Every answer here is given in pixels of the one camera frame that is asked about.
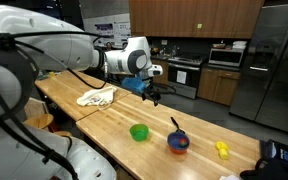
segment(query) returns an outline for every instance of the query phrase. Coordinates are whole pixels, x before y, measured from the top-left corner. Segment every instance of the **green cup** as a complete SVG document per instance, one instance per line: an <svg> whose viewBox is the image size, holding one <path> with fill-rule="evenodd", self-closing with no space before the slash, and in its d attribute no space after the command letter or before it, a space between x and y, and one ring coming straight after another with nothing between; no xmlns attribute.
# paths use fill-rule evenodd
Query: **green cup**
<svg viewBox="0 0 288 180"><path fill-rule="evenodd" d="M143 141L147 138L148 127L144 124L135 124L131 127L130 133L135 141Z"/></svg>

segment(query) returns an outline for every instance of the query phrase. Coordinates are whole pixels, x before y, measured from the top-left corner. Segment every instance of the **crumpled towel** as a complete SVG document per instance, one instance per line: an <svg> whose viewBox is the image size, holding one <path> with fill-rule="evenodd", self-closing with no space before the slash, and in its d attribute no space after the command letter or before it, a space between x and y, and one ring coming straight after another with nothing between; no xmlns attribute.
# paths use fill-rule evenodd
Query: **crumpled towel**
<svg viewBox="0 0 288 180"><path fill-rule="evenodd" d="M113 102L114 93L116 90L117 88L113 86L109 86L103 89L93 89L84 93L84 95L79 97L76 102L80 106L110 105Z"/></svg>

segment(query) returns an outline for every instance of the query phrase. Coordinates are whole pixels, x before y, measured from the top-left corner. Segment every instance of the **wooden cabinet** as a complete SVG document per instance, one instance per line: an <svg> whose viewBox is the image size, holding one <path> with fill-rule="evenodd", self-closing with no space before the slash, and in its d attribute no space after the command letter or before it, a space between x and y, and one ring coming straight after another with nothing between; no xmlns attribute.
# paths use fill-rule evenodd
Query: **wooden cabinet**
<svg viewBox="0 0 288 180"><path fill-rule="evenodd" d="M239 78L239 72L203 68L197 96L230 106Z"/></svg>
<svg viewBox="0 0 288 180"><path fill-rule="evenodd" d="M264 0L129 0L132 35L251 38Z"/></svg>
<svg viewBox="0 0 288 180"><path fill-rule="evenodd" d="M152 59L152 63L156 64L156 65L160 65L163 68L163 74L161 76L154 77L153 81L155 83L168 84L168 63L167 63L167 61Z"/></svg>

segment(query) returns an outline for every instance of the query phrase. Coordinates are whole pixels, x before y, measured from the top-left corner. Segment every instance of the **stainless steel refrigerator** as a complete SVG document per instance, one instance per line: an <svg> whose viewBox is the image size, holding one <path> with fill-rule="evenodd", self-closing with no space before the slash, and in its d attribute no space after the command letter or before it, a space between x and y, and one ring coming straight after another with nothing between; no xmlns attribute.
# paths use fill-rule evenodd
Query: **stainless steel refrigerator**
<svg viewBox="0 0 288 180"><path fill-rule="evenodd" d="M288 4L263 6L230 113L288 132Z"/></svg>

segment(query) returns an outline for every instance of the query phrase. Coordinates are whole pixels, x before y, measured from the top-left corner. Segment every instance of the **wooden table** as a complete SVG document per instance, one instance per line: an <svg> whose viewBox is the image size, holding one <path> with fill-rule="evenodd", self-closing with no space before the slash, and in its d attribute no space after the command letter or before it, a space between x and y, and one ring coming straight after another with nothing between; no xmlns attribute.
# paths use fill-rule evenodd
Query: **wooden table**
<svg viewBox="0 0 288 180"><path fill-rule="evenodd" d="M93 86L100 87L103 84L103 81L99 79L80 72L76 73ZM79 121L98 110L97 106L83 107L76 103L77 98L83 96L85 92L92 88L85 85L68 71L64 71L61 74L48 79L36 81L35 85L75 121ZM117 87L117 91L114 93L113 102L128 94L131 94L131 92Z"/></svg>
<svg viewBox="0 0 288 180"><path fill-rule="evenodd" d="M191 144L186 154L173 154L167 136L176 130L174 117ZM149 127L145 141L132 139L129 128ZM207 179L254 169L260 158L259 141L163 105L153 106L133 94L78 121L77 127L137 179ZM221 160L216 141L227 143L229 160Z"/></svg>

